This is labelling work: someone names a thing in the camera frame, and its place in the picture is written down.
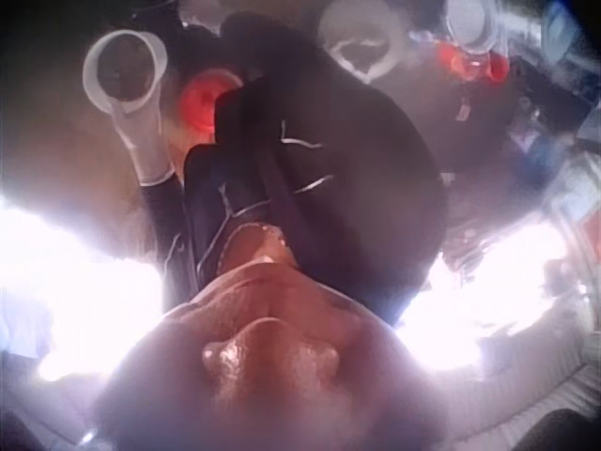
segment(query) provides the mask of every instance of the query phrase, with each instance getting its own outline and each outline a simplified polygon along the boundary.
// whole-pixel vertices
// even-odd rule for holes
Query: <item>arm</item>
[[[198,292],[183,189],[172,174],[166,181],[142,186],[141,194],[157,237],[157,263],[164,281],[163,308],[169,311]]]
[[[157,89],[146,105],[126,114],[111,100],[113,122],[131,161],[157,237],[157,264],[164,282],[163,309],[186,303],[198,291],[183,189],[161,134]]]

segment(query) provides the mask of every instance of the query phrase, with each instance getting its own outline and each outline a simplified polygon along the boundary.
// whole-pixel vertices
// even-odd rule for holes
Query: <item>nose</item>
[[[259,319],[226,342],[208,344],[203,361],[222,405],[290,412],[327,398],[339,355],[279,319]]]

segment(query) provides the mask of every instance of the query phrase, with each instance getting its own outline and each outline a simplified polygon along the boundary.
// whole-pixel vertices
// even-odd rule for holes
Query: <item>jacket sleeve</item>
[[[141,192],[157,237],[157,264],[167,312],[198,292],[183,187],[173,175],[158,185],[142,187]]]

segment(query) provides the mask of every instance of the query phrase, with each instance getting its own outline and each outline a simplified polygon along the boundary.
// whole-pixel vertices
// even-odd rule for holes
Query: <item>bright light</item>
[[[101,255],[6,202],[0,288],[26,293],[52,314],[52,352],[39,368],[47,380],[109,373],[162,314],[162,280],[152,266]]]
[[[544,265],[566,255],[560,233],[528,225],[494,244],[464,287],[441,258],[432,267],[432,289],[421,292],[401,318],[397,334],[409,351],[435,370],[476,365],[479,340],[532,326],[552,306],[545,297]]]

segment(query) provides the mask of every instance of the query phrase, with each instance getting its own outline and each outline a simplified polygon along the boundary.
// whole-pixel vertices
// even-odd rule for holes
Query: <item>plastic container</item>
[[[100,38],[90,49],[85,57],[84,62],[84,90],[87,97],[94,105],[103,113],[110,114],[112,111],[109,97],[100,86],[98,80],[98,61],[102,51],[113,39],[123,36],[133,35],[141,39],[150,50],[152,60],[154,62],[154,80],[148,92],[135,101],[122,101],[123,110],[125,113],[131,113],[142,108],[153,96],[157,90],[157,86],[161,82],[161,78],[167,69],[167,51],[162,41],[155,35],[147,32],[137,32],[132,30],[117,30]]]

